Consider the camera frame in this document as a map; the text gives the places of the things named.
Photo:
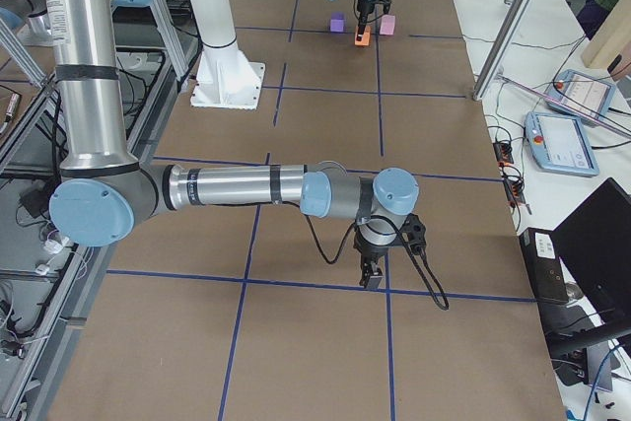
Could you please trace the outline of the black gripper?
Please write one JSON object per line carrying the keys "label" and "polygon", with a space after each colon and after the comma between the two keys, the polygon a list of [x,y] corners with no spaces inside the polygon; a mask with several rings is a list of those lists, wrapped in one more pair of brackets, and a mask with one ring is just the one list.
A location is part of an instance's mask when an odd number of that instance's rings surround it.
{"label": "black gripper", "polygon": [[369,22],[369,16],[375,11],[376,0],[357,0],[358,26],[355,39],[362,40],[368,31],[368,26],[363,25]]}
{"label": "black gripper", "polygon": [[380,259],[388,253],[388,247],[370,243],[360,232],[355,233],[353,247],[360,253],[361,278],[359,285],[371,291],[378,290],[384,275],[379,268],[376,270],[371,270],[371,268],[379,266]]}

